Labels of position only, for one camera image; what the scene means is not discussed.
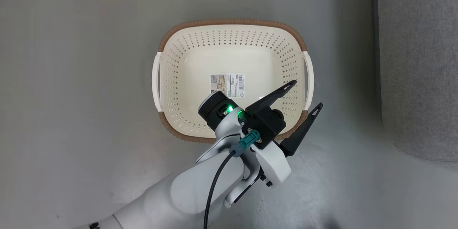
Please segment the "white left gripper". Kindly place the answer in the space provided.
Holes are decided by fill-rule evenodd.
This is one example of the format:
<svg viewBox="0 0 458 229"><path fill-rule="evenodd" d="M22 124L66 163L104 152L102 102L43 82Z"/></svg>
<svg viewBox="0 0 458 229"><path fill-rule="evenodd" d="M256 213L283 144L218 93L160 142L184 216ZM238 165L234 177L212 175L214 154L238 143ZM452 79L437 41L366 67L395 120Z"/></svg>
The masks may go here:
<svg viewBox="0 0 458 229"><path fill-rule="evenodd" d="M292 80L284 84L277 90L274 90L270 94L248 106L246 108L246 112L254 115L264 108L269 108L270 105L276 102L276 100L284 97L296 84L296 80ZM255 151L255 156L270 187L277 187L281 185L291 174L291 168L286 157L291 157L295 154L322 108L323 103L320 102L314 109L311 110L306 120L298 127L298 129L296 129L291 136L281 142L280 147L275 142L268 143L263 149L258 148L254 144L252 145L252 149Z"/></svg>

